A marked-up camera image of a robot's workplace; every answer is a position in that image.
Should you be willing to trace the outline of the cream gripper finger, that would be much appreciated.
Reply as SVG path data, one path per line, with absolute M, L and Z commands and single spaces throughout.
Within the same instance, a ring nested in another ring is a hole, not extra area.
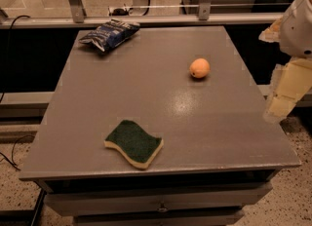
M 281 22 L 282 19 L 276 19 L 269 27 L 259 34 L 258 39 L 267 43 L 279 43 Z
M 312 89 L 312 59 L 292 57 L 286 65 L 277 64 L 272 72 L 270 92 L 263 118 L 281 122 Z

